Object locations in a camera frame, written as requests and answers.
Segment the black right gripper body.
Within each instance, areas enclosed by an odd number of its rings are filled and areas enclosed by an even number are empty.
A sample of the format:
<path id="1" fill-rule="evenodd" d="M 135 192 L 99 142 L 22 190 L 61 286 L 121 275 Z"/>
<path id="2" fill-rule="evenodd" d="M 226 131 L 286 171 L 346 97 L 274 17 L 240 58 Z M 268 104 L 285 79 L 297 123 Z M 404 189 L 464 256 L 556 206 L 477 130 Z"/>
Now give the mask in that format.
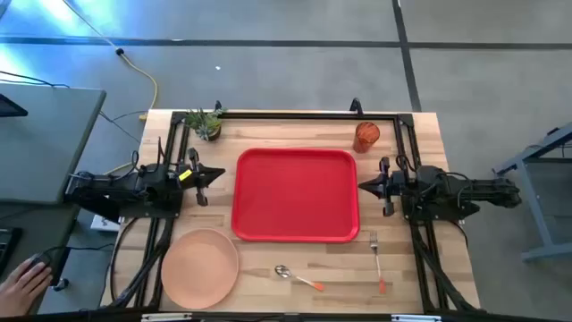
<path id="1" fill-rule="evenodd" d="M 405 176 L 402 171 L 390 174 L 390 159 L 383 157 L 379 163 L 381 171 L 381 199 L 385 201 L 383 209 L 384 216 L 392 216 L 395 212 L 394 204 L 391 201 L 392 196 L 400 196 L 405 189 Z"/>

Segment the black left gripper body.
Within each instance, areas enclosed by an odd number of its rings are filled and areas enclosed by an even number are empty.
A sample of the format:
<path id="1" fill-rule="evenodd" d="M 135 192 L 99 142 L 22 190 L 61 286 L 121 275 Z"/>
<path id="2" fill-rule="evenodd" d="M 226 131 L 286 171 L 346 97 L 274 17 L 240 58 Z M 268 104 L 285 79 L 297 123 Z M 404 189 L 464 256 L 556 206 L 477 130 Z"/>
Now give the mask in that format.
<path id="1" fill-rule="evenodd" d="M 206 168 L 199 162 L 198 152 L 194 148 L 188 150 L 190 163 L 185 164 L 181 170 L 175 172 L 179 187 L 182 190 L 195 188 L 197 190 L 196 199 L 201 207 L 208 205 L 204 189 L 208 186 L 206 182 Z"/>

